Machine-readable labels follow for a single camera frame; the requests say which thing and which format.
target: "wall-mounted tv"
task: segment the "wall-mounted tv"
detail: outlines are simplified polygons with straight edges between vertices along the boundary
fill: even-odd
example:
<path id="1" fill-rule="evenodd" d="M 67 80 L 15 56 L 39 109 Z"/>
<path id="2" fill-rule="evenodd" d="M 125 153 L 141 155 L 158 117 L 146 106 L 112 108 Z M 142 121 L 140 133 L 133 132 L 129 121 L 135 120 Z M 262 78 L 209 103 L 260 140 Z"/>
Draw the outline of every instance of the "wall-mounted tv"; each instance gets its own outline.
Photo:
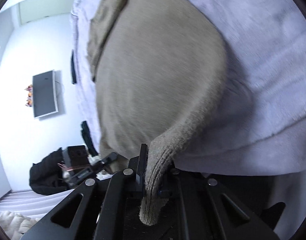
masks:
<path id="1" fill-rule="evenodd" d="M 54 70 L 33 76 L 32 95 L 34 118 L 58 112 Z"/>

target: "black bag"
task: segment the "black bag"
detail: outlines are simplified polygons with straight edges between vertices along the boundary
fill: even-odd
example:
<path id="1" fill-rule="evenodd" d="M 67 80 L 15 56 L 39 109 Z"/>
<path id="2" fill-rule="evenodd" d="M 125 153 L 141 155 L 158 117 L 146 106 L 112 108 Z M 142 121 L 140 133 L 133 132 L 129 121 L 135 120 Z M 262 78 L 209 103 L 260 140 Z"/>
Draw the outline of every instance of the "black bag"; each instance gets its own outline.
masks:
<path id="1" fill-rule="evenodd" d="M 58 163 L 63 162 L 62 148 L 52 152 L 40 163 L 33 163 L 30 169 L 30 187 L 38 194 L 53 195 L 68 190 L 63 181 L 62 169 Z"/>

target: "black device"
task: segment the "black device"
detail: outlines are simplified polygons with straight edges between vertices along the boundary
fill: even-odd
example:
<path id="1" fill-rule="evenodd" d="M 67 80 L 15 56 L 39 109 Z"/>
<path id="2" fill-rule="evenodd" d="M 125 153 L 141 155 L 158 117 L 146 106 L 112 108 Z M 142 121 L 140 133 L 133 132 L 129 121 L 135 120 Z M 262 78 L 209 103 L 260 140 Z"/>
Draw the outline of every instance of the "black device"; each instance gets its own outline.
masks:
<path id="1" fill-rule="evenodd" d="M 68 182 L 70 188 L 75 188 L 76 185 L 80 185 L 83 181 L 89 178 L 96 178 L 96 174 L 102 170 L 105 170 L 107 165 L 117 160 L 118 154 L 111 152 L 107 157 L 90 165 L 86 168 L 80 169 L 78 172 L 75 172 L 71 175 L 71 179 Z"/>
<path id="2" fill-rule="evenodd" d="M 90 166 L 84 145 L 69 146 L 62 151 L 62 156 L 70 176 L 74 176 L 80 170 Z"/>
<path id="3" fill-rule="evenodd" d="M 138 208 L 145 195 L 147 153 L 147 145 L 143 144 L 140 156 L 131 159 L 127 169 L 110 179 L 85 180 L 24 234 L 22 240 L 279 239 L 273 229 L 281 212 L 272 213 L 271 222 L 274 217 L 275 220 L 268 225 L 215 178 L 206 179 L 172 166 L 157 193 L 157 197 L 169 199 L 165 207 L 168 212 L 162 210 L 160 215 L 167 219 L 141 238 L 151 227 L 138 223 L 138 213 L 132 214 L 127 207 L 130 201 L 138 200 Z"/>

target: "black metal frame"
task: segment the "black metal frame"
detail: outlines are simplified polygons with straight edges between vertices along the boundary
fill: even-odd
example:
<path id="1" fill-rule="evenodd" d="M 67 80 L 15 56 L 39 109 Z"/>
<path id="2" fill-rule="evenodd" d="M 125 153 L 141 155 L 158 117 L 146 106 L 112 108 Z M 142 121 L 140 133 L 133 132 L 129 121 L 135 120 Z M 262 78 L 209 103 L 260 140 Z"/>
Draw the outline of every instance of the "black metal frame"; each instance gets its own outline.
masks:
<path id="1" fill-rule="evenodd" d="M 87 179 L 22 239 L 122 240 L 126 201 L 144 196 L 147 153 L 142 144 L 140 156 L 128 169 L 111 179 Z M 173 239 L 279 239 L 273 228 L 213 178 L 170 167 L 162 181 L 157 195 L 177 203 L 179 232 Z"/>

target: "dark clothing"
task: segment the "dark clothing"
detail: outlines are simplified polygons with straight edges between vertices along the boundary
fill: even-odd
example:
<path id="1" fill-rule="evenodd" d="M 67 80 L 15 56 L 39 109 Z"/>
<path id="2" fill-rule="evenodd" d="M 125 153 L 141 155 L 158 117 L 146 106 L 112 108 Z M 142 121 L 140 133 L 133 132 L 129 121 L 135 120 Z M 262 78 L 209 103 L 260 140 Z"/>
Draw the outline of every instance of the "dark clothing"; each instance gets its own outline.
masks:
<path id="1" fill-rule="evenodd" d="M 83 137 L 83 140 L 84 140 L 84 142 L 85 142 L 85 144 L 88 148 L 88 152 L 93 157 L 97 156 L 98 152 L 95 150 L 95 147 L 93 145 L 87 122 L 86 121 L 82 122 L 81 127 L 82 127 L 82 131 L 81 131 L 82 137 Z"/>
<path id="2" fill-rule="evenodd" d="M 59 148 L 40 163 L 33 163 L 30 169 L 32 190 L 42 195 L 52 195 L 68 190 L 68 185 L 63 181 L 62 169 L 58 166 L 58 163 L 62 162 L 62 148 Z"/>
<path id="3" fill-rule="evenodd" d="M 77 81 L 76 81 L 76 72 L 74 65 L 74 51 L 72 51 L 72 56 L 71 56 L 71 73 L 72 73 L 72 84 L 75 85 Z"/>

